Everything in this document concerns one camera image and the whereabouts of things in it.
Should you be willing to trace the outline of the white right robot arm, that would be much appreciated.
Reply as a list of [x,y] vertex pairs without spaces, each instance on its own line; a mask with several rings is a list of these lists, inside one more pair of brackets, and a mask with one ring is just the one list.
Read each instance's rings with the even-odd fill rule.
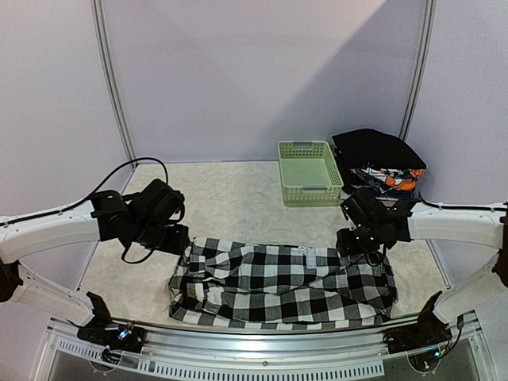
[[460,206],[401,200],[385,206],[369,194],[354,194],[341,203],[341,211],[350,224],[337,232],[343,256],[372,254],[411,241],[454,241],[495,250],[479,270],[430,303],[430,315],[410,330],[418,346],[438,337],[441,323],[507,292],[507,208],[501,203]]

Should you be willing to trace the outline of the black white patterned garment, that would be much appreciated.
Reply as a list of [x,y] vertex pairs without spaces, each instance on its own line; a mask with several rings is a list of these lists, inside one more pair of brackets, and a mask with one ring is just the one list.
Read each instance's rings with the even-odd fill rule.
[[170,318],[238,329],[380,325],[398,301],[387,258],[201,237],[179,259],[168,292]]

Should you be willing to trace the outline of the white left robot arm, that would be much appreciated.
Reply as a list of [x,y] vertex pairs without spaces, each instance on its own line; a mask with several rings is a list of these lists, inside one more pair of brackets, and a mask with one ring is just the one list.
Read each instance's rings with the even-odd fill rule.
[[1,300],[43,310],[77,326],[86,326],[100,344],[112,344],[118,329],[101,300],[68,286],[63,276],[35,271],[42,255],[60,257],[67,250],[95,248],[116,241],[123,251],[140,245],[149,252],[181,254],[188,229],[180,221],[184,196],[162,188],[121,195],[107,190],[78,206],[65,205],[1,220]]

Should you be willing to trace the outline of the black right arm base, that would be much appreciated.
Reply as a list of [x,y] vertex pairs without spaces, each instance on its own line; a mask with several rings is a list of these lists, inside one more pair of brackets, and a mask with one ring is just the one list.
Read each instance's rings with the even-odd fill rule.
[[412,325],[404,325],[398,328],[385,329],[383,331],[383,343],[387,346],[390,354],[407,352],[417,348],[423,348],[432,344],[446,342],[443,349],[438,349],[436,358],[447,356],[460,340],[464,327],[464,316],[457,318],[458,335],[452,342],[452,332],[449,323],[443,323],[434,314],[434,307],[442,291],[432,295],[422,308],[417,320]]

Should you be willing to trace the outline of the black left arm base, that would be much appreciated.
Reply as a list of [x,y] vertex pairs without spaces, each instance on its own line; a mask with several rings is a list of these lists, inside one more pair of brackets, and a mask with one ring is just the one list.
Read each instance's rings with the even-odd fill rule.
[[92,319],[78,328],[77,337],[110,350],[141,353],[146,330],[131,321],[114,322],[102,297],[92,292],[87,292],[87,297],[92,304]]

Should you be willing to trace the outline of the black t-shirt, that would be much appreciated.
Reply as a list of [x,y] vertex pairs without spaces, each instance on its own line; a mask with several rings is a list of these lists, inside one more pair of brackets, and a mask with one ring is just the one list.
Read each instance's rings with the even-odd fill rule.
[[425,162],[406,142],[376,129],[357,129],[332,136],[332,140],[347,169],[426,169]]

